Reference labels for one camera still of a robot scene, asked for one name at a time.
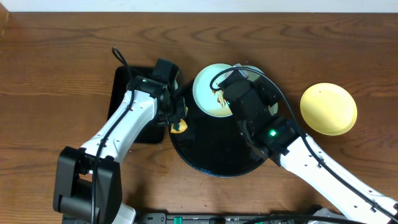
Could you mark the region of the yellow green scrub sponge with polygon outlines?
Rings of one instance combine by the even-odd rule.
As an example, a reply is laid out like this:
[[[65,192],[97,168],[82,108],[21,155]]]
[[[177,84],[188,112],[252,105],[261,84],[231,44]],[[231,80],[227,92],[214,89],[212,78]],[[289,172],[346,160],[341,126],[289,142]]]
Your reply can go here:
[[[170,132],[173,134],[183,133],[188,128],[186,122],[181,119],[179,123],[174,123],[171,125]]]

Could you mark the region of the light blue plate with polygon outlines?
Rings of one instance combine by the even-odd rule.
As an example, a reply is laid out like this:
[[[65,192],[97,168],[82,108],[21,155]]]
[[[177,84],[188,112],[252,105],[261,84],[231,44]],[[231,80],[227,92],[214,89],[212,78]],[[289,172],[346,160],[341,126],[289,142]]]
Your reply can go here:
[[[213,91],[210,88],[210,81],[219,72],[231,68],[232,65],[216,63],[205,67],[193,82],[193,98],[195,103],[204,113],[224,118],[232,115],[232,112],[223,97],[223,91]]]

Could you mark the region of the yellow plate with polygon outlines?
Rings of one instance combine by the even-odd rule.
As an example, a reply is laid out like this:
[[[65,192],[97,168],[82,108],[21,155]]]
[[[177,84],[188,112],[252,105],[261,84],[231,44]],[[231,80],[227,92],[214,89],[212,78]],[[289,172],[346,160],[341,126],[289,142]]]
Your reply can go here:
[[[358,116],[354,98],[332,83],[317,83],[305,90],[300,99],[300,112],[309,127],[327,136],[347,133]]]

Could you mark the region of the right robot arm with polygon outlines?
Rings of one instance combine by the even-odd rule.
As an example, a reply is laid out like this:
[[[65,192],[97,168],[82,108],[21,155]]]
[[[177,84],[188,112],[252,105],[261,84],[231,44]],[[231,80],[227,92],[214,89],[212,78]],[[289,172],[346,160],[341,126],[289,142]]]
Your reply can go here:
[[[361,223],[397,223],[397,201],[370,188],[334,161],[290,119],[271,114],[269,106],[287,101],[265,74],[250,67],[232,67],[211,79],[221,90],[246,144],[263,159],[300,177],[343,215]]]

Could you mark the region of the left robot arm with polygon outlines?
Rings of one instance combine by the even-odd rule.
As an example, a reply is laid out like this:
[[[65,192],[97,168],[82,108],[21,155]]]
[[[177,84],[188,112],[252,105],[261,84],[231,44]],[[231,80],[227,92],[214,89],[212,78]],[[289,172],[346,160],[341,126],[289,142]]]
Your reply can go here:
[[[128,65],[126,92],[105,125],[80,148],[65,147],[57,161],[53,209],[79,223],[133,223],[136,210],[122,202],[121,163],[143,133],[177,124],[187,113],[176,95],[180,69],[159,59],[152,68]]]

